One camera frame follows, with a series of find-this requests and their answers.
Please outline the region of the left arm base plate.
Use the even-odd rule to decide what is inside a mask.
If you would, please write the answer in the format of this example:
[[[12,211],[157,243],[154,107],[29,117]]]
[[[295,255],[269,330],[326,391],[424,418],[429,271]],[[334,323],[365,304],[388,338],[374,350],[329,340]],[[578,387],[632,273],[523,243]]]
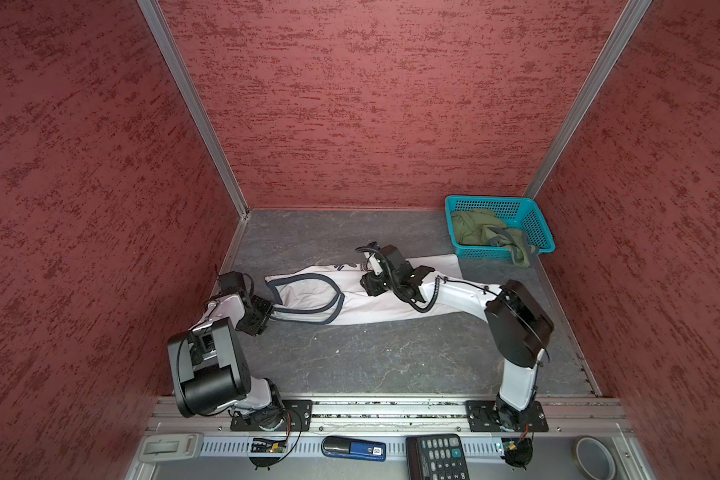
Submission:
[[[251,413],[235,411],[230,420],[232,432],[304,432],[310,429],[313,402],[283,400]]]

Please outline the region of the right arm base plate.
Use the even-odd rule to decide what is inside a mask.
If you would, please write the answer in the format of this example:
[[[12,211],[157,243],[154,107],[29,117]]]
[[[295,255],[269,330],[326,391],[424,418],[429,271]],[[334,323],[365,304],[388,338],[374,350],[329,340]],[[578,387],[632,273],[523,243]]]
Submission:
[[[466,418],[471,432],[546,433],[549,425],[542,405],[532,402],[524,410],[516,410],[505,402],[466,401]]]

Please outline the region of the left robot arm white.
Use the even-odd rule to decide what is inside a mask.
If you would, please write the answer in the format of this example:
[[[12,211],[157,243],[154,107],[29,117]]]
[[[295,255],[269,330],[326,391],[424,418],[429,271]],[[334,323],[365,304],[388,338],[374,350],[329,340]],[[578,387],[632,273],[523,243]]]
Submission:
[[[285,421],[275,384],[251,373],[239,336],[261,334],[272,304],[244,291],[206,302],[200,320],[167,345],[175,402],[185,418],[228,413],[234,421],[273,431]]]

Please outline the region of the white tank top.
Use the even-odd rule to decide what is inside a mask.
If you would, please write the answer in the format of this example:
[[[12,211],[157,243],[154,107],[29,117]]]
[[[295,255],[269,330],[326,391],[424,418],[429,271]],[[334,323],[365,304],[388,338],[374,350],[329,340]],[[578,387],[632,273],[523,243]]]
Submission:
[[[411,266],[432,267],[422,281],[424,304],[431,309],[417,311],[386,291],[370,296],[361,286],[371,271],[363,263],[312,266],[287,275],[269,276],[265,284],[274,297],[274,317],[280,321],[317,325],[360,325],[420,319],[454,312],[471,312],[479,300],[461,283],[444,282],[445,273],[460,271],[453,254],[413,258]]]

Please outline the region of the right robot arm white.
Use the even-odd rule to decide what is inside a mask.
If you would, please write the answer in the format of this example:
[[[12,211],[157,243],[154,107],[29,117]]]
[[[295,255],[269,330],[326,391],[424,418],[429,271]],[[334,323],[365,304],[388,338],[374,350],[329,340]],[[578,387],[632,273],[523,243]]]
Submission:
[[[546,415],[536,400],[538,370],[549,357],[554,324],[528,289],[512,280],[491,286],[454,279],[428,266],[370,271],[360,285],[371,297],[391,292],[419,313],[446,306],[489,325],[503,357],[496,399],[473,414],[476,431],[547,432]]]

